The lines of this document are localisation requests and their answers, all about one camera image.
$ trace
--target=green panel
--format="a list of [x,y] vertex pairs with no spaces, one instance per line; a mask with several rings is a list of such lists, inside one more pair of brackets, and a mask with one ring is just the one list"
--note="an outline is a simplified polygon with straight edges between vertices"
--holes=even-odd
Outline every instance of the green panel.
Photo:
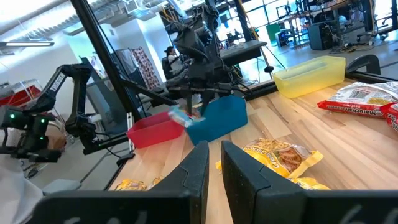
[[271,42],[276,41],[275,34],[280,31],[278,23],[267,25],[267,33]]

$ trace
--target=wooden tabletop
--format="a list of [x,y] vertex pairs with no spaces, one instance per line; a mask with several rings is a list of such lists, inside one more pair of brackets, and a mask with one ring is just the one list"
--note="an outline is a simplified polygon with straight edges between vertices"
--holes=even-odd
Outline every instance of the wooden tabletop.
[[[237,146],[262,137],[318,150],[324,158],[302,177],[314,177],[331,189],[398,189],[398,133],[383,119],[321,110],[317,103],[329,98],[345,82],[305,96],[288,99],[278,92],[247,102],[249,122],[209,143],[210,179],[206,223],[232,223],[223,179],[215,162],[221,140]],[[169,174],[193,148],[184,133],[172,141],[136,149],[111,190],[123,179],[142,180]]]

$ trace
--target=snack bag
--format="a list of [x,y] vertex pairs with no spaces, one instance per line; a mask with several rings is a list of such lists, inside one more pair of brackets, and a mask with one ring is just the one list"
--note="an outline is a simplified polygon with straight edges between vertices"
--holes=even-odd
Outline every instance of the snack bag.
[[116,186],[115,190],[137,190],[137,191],[145,191],[147,186],[142,181],[136,180],[123,180],[118,186]]
[[170,107],[168,115],[173,121],[186,128],[193,125],[195,122],[200,122],[205,119],[200,116],[200,113],[196,108],[192,108],[191,116],[188,115],[187,111],[188,108],[186,105],[173,105]]
[[390,103],[381,107],[381,111],[386,115],[387,124],[398,131],[398,104]]
[[[249,143],[243,150],[286,178],[299,177],[323,158],[318,151],[309,151],[301,146],[263,138]],[[216,168],[221,170],[221,161],[216,163]]]
[[398,102],[398,82],[366,84],[355,82],[337,91],[318,107],[340,113],[383,118],[380,107]]
[[330,190],[327,186],[319,184],[317,180],[310,177],[294,178],[289,180],[306,190]]
[[155,179],[154,179],[154,181],[152,181],[152,183],[150,184],[150,186],[148,187],[148,190],[150,190],[151,188],[153,188],[153,187],[155,187],[155,185],[157,185],[160,181],[162,181],[163,180],[163,177],[162,176],[160,176],[160,177],[156,177]]

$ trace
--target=blue plastic bin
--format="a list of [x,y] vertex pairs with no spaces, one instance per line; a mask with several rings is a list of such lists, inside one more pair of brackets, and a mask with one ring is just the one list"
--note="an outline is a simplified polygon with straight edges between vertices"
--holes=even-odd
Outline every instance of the blue plastic bin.
[[245,100],[233,95],[211,102],[203,116],[206,120],[186,130],[194,146],[203,140],[218,139],[248,123]]

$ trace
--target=red snack bag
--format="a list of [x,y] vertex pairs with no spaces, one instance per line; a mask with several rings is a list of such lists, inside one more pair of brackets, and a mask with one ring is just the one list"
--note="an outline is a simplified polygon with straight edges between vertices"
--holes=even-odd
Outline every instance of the red snack bag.
[[340,113],[383,118],[380,107],[398,102],[398,82],[366,84],[355,82],[341,88],[318,107]]
[[389,103],[382,106],[380,110],[386,115],[387,124],[398,131],[398,104]]

